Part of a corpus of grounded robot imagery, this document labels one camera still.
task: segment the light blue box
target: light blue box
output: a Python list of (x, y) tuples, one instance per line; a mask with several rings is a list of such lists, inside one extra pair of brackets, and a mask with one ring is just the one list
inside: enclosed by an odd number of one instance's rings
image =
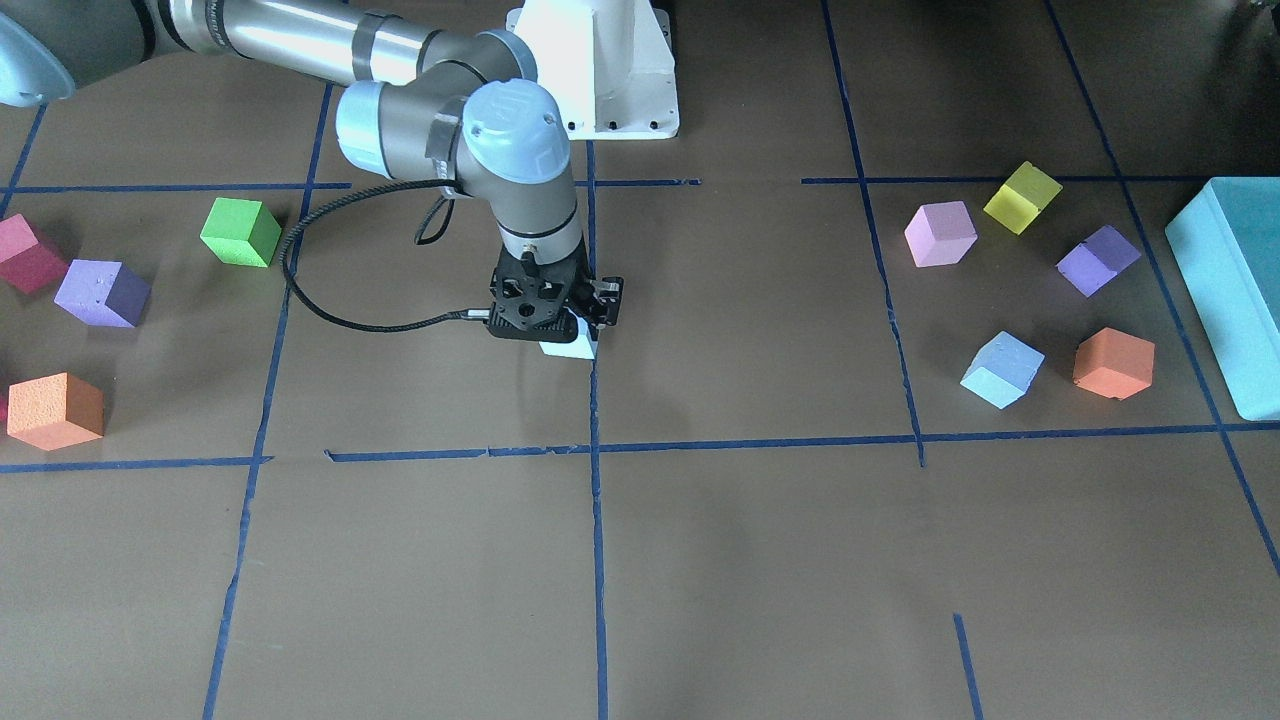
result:
[(1004, 410), (1027, 395), (1043, 361), (1042, 352), (1001, 331), (982, 346), (960, 384)]
[(1236, 413), (1280, 420), (1280, 178), (1212, 178), (1165, 234)]

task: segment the brown floor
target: brown floor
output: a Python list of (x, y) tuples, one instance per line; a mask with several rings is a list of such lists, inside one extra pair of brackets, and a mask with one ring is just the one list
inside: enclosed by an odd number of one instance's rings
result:
[[(1247, 8), (677, 4), (680, 137), (575, 147), (627, 279), (594, 368), (334, 328), (205, 249), (214, 197), (292, 223), (375, 184), (340, 88), (175, 56), (0, 109), (3, 214), (154, 287), (136, 331), (0, 292), (0, 380), (109, 413), (0, 442), (0, 717), (1280, 716), (1280, 424), (1235, 413), (1164, 236), (1208, 177), (1280, 174)], [(1064, 191), (1015, 238), (980, 208), (1023, 160)], [(978, 245), (915, 268), (950, 200)], [(413, 247), (429, 201), (317, 225), (315, 299), (484, 305), (492, 217)], [(1146, 258), (1084, 299), (1053, 263), (1102, 224)], [(1071, 383), (1107, 325), (1157, 346), (1124, 402)], [(998, 331), (1047, 356), (1004, 411), (959, 384)]]

